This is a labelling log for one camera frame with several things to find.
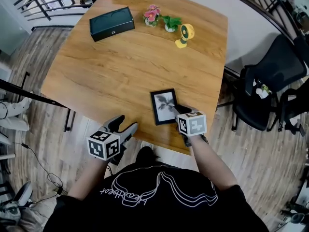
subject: photo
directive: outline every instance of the photo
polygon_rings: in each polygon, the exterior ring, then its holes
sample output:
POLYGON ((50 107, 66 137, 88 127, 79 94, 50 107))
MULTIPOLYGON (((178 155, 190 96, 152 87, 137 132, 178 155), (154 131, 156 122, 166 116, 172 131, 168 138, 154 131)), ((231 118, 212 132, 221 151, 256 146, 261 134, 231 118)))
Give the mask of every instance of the photo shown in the photo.
POLYGON ((154 108, 155 124, 174 123, 175 115, 172 108, 177 104, 175 90, 167 89, 151 92, 151 98, 154 108))

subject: small potted plant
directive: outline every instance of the small potted plant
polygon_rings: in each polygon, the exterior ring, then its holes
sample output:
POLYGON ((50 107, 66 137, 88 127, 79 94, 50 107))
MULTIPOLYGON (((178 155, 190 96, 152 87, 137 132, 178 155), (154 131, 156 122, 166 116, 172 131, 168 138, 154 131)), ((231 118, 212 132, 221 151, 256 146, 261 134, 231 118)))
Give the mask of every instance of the small potted plant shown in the photo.
POLYGON ((160 9, 158 6, 152 4, 149 6, 148 11, 144 13, 145 24, 151 27, 158 25, 158 21, 161 18, 160 9))
POLYGON ((172 18, 170 16, 162 17, 165 22, 165 30, 169 33, 173 33, 178 29, 178 25, 182 24, 181 18, 172 18))

